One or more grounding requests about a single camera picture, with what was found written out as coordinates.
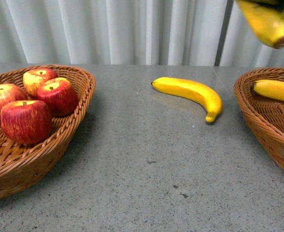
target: gray table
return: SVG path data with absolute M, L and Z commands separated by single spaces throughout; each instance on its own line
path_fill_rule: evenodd
M 86 116 L 39 184 L 0 200 L 0 232 L 284 231 L 284 171 L 233 93 L 252 68 L 78 66 L 97 78 Z M 214 88 L 221 117 L 154 90 L 161 76 Z

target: fruit basket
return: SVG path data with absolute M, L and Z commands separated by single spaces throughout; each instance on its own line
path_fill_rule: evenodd
M 23 191 L 39 182 L 60 160 L 83 120 L 95 91 L 95 77 L 79 67 L 40 65 L 0 75 L 0 84 L 13 83 L 23 87 L 23 74 L 36 68 L 50 68 L 59 77 L 67 78 L 79 99 L 75 111 L 68 116 L 54 117 L 48 138 L 38 144 L 23 145 L 7 139 L 0 127 L 0 198 Z
M 284 81 L 284 68 L 247 72 L 235 82 L 234 93 L 248 126 L 284 170 L 284 102 L 262 97 L 250 90 L 250 83 L 260 79 Z

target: white curtain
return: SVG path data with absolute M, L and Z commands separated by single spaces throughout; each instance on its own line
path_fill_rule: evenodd
M 0 0 L 0 62 L 284 67 L 230 1 Z

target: red apple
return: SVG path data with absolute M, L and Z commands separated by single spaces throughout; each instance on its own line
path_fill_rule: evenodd
M 20 144 L 36 144 L 52 131 L 52 114 L 43 101 L 13 101 L 1 110 L 5 136 Z
M 57 78 L 58 74 L 52 69 L 32 69 L 24 73 L 23 83 L 25 90 L 31 97 L 37 97 L 37 90 L 46 81 Z
M 78 96 L 71 82 L 63 77 L 46 81 L 37 90 L 37 97 L 51 109 L 53 116 L 64 116 L 78 106 Z
M 0 84 L 0 113 L 2 107 L 5 106 L 7 103 L 26 99 L 27 95 L 21 87 L 15 84 Z

